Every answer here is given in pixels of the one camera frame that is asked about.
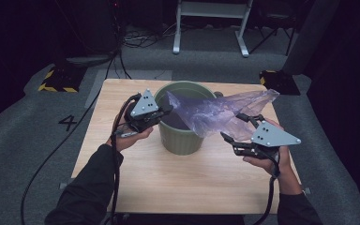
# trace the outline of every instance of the person's left hand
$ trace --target person's left hand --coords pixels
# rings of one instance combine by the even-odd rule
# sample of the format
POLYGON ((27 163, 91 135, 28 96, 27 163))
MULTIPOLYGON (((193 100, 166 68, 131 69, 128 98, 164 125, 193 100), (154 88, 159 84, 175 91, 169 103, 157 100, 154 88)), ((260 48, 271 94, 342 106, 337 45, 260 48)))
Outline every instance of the person's left hand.
MULTIPOLYGON (((118 119, 118 115, 116 115, 115 120, 113 121, 113 125, 112 125, 112 129, 113 126, 115 126, 116 120, 118 119)), ((119 126, 118 126, 118 130, 123 130, 124 133, 128 133, 128 132, 133 132, 133 130, 131 130, 127 125, 126 125, 126 120, 124 118, 124 116, 122 116, 119 120, 119 126)), ((122 138, 121 136, 116 136, 116 150, 118 152, 129 148, 130 146, 132 146, 136 141, 140 140, 140 139, 145 139, 148 138, 148 136, 150 136, 151 132, 154 129, 152 127, 149 127, 148 129, 146 129, 145 131, 143 131, 142 133, 137 133, 134 134, 132 136, 126 137, 126 138, 122 138)), ((112 140, 111 137, 106 141, 106 144, 108 144, 109 146, 112 146, 112 140)))

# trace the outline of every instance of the black jacket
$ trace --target black jacket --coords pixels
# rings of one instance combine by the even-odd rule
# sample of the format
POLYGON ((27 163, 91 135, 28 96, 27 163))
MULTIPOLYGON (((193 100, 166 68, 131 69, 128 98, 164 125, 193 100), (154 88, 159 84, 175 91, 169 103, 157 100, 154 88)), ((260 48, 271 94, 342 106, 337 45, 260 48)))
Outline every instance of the black jacket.
MULTIPOLYGON (((115 152, 115 154, 119 158, 119 163, 122 164, 124 157, 119 152, 115 152)), ((109 145, 102 144, 74 181, 65 188, 56 208, 46 216, 45 224, 100 224, 106 216, 107 206, 113 195, 113 178, 113 150, 109 145)), ((179 218, 175 219, 176 224, 179 224, 179 218)), ((216 217, 204 217, 203 219, 218 221, 216 217)), ((228 221, 233 217, 223 216, 223 219, 228 221)), ((145 224, 150 224, 146 222, 148 219, 143 218, 142 220, 145 221, 145 224)), ((286 225, 322 224, 304 194, 279 194, 277 220, 278 224, 286 225)), ((163 219, 155 224, 170 223, 164 221, 167 220, 163 219)))

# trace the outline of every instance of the white metal stand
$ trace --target white metal stand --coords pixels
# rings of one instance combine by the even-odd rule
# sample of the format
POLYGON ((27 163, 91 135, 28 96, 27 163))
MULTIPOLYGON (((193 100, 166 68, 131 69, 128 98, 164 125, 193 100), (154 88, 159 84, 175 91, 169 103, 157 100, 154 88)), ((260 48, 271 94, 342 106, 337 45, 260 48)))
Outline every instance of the white metal stand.
POLYGON ((178 0, 173 53, 180 53, 181 16, 221 17, 242 19, 241 28, 239 31, 235 31, 235 36, 238 40, 241 54, 244 57, 248 57, 249 53, 243 40, 243 35, 252 3, 253 0, 247 0, 246 4, 203 3, 178 0))

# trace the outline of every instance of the transparent plastic bag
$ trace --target transparent plastic bag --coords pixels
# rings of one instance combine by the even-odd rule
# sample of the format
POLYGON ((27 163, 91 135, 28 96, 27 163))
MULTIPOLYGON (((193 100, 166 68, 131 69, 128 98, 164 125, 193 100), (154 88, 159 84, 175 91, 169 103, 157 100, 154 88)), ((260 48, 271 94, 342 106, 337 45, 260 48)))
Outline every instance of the transparent plastic bag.
POLYGON ((273 89, 253 91, 228 97, 196 99, 167 92, 173 112, 177 113, 189 129, 205 138, 220 131, 237 141, 249 140, 255 128, 236 118, 239 113, 259 115, 268 102, 279 93, 273 89))

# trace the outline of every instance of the table top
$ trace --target table top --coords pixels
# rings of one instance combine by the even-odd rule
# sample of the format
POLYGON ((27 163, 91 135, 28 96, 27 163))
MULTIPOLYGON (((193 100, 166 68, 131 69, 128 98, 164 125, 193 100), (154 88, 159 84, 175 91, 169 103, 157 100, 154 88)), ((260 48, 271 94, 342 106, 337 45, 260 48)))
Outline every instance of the table top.
MULTIPOLYGON (((155 94, 167 83, 170 82, 106 80, 71 177, 76 177, 98 147, 107 141, 115 116, 130 96, 143 93, 146 88, 155 94)), ((266 90, 258 84, 200 84, 224 96, 266 90)), ((278 121, 271 103, 264 107, 262 115, 278 121)), ((197 152, 177 156, 162 145, 158 126, 155 126, 148 139, 136 142, 121 153, 125 159, 116 212, 262 214, 265 211, 270 175, 236 156, 219 134, 205 138, 197 152)), ((277 210, 278 182, 271 213, 277 210)))

